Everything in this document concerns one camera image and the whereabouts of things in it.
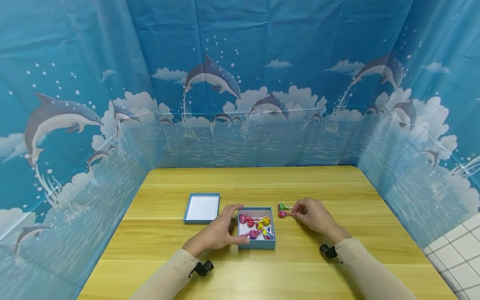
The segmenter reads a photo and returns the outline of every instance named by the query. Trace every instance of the blue box lid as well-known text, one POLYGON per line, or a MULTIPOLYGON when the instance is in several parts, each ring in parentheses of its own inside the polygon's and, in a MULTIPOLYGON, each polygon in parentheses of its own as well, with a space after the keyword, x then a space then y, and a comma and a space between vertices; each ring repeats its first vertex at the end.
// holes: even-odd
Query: blue box lid
POLYGON ((183 223, 210 224, 218 216, 219 206, 219 193, 191 193, 183 223))

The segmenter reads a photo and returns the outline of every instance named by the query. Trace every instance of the forearm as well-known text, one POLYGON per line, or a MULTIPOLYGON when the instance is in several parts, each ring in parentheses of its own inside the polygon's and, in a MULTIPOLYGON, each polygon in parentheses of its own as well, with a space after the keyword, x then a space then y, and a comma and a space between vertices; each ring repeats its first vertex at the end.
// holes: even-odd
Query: forearm
POLYGON ((134 293, 130 300, 172 300, 190 281, 198 258, 178 250, 134 293))
POLYGON ((356 239, 335 244, 343 267, 357 282, 366 300, 416 300, 413 293, 356 239))

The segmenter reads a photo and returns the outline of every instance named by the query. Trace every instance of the blue backdrop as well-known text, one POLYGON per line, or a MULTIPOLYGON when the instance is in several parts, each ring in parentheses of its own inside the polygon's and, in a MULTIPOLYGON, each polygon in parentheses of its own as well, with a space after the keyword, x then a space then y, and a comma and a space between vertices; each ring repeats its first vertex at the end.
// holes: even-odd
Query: blue backdrop
POLYGON ((477 214, 480 3, 1 5, 0 295, 72 299, 153 168, 358 166, 424 247, 477 214))

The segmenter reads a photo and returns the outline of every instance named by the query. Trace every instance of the right hand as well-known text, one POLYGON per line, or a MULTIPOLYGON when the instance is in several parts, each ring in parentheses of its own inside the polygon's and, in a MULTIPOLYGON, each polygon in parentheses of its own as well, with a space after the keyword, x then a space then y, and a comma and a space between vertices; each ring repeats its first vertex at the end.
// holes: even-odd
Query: right hand
POLYGON ((318 200, 312 198, 298 200, 292 208, 292 216, 311 230, 325 235, 333 244, 352 237, 318 200))

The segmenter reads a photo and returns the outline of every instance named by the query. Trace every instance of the dolphin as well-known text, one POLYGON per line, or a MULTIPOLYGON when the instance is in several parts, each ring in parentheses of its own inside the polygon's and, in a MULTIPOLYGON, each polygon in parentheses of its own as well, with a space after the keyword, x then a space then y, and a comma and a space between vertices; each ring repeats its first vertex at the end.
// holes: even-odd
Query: dolphin
POLYGON ((45 224, 36 224, 30 227, 24 227, 22 228, 22 233, 20 236, 17 238, 17 242, 15 242, 15 245, 13 246, 13 251, 15 253, 18 252, 18 249, 20 248, 20 244, 29 238, 36 237, 43 231, 47 229, 51 229, 52 226, 50 225, 45 225, 45 224))
POLYGON ((215 122, 216 120, 223 120, 223 121, 227 121, 227 122, 230 122, 230 123, 233 124, 233 119, 230 117, 230 115, 228 115, 226 113, 221 113, 221 114, 215 115, 213 117, 213 122, 215 122))
POLYGON ((161 124, 161 123, 165 123, 165 124, 168 125, 169 127, 173 127, 173 128, 175 128, 175 129, 177 128, 177 127, 175 127, 175 124, 173 124, 173 122, 172 122, 171 120, 167 119, 167 118, 161 119, 161 120, 160 120, 160 124, 161 124))
POLYGON ((233 120, 234 123, 243 124, 243 121, 240 119, 240 117, 234 117, 232 120, 233 120))
POLYGON ((415 119, 417 118, 417 109, 413 105, 413 100, 410 99, 408 102, 397 103, 393 106, 391 111, 395 109, 397 115, 400 117, 400 127, 405 128, 407 125, 409 125, 411 132, 415 126, 415 119))
POLYGON ((432 164, 432 169, 435 168, 435 166, 438 164, 438 152, 435 152, 433 150, 430 150, 430 149, 427 149, 425 151, 423 151, 424 153, 428 153, 430 154, 432 157, 429 158, 429 163, 432 164))
POLYGON ((42 93, 35 93, 35 96, 42 101, 42 105, 30 114, 25 129, 28 162, 32 167, 44 150, 36 144, 45 134, 59 128, 68 128, 67 132, 82 132, 86 125, 103 125, 97 113, 78 102, 58 100, 42 93))
POLYGON ((118 106, 115 103, 113 103, 113 101, 112 101, 112 104, 113 104, 113 118, 116 121, 123 122, 124 120, 132 119, 139 123, 142 123, 140 121, 140 118, 137 115, 135 115, 125 107, 118 106))
POLYGON ((267 97, 255 102, 255 104, 252 106, 252 109, 250 109, 250 112, 248 113, 248 115, 250 115, 259 106, 262 106, 262 108, 271 110, 270 114, 272 115, 275 115, 278 112, 277 109, 280 109, 282 114, 288 120, 288 115, 289 115, 288 108, 285 106, 285 104, 283 104, 282 101, 280 101, 280 99, 275 97, 272 92, 268 93, 267 97))
POLYGON ((394 89, 398 89, 403 80, 403 65, 393 55, 378 57, 366 64, 353 78, 350 87, 360 82, 368 74, 381 74, 382 84, 389 82, 394 89))
POLYGON ((110 156, 110 150, 111 149, 117 149, 115 146, 113 145, 110 145, 110 147, 108 147, 108 150, 107 151, 104 151, 104 150, 96 150, 95 152, 93 152, 93 154, 88 158, 87 160, 87 165, 88 167, 90 168, 92 166, 92 163, 96 160, 99 160, 99 159, 102 159, 104 157, 107 157, 107 156, 110 156))
POLYGON ((229 92, 233 96, 241 99, 240 87, 235 78, 225 68, 216 64, 207 54, 205 54, 205 62, 193 68, 185 80, 185 88, 183 95, 192 89, 195 82, 206 82, 212 85, 212 89, 220 94, 229 92))

